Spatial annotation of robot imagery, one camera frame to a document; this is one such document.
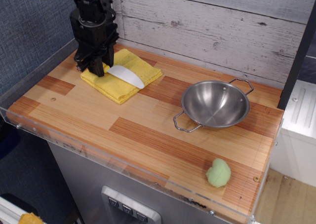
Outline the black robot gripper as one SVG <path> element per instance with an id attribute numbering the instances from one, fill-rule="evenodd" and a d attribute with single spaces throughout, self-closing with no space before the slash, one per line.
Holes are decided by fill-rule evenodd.
<path id="1" fill-rule="evenodd" d="M 71 12 L 70 22 L 79 44 L 74 60 L 81 73 L 88 70 L 103 77 L 103 63 L 109 67 L 114 65 L 114 45 L 119 38 L 115 18 L 116 13 L 111 8 L 97 23 L 82 20 L 77 8 Z"/>

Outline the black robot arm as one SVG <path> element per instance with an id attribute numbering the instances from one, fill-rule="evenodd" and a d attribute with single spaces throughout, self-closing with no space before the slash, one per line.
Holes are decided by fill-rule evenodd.
<path id="1" fill-rule="evenodd" d="M 103 65 L 113 66 L 114 45 L 119 38 L 112 0 L 74 0 L 70 22 L 78 49 L 74 56 L 80 72 L 104 76 Z"/>

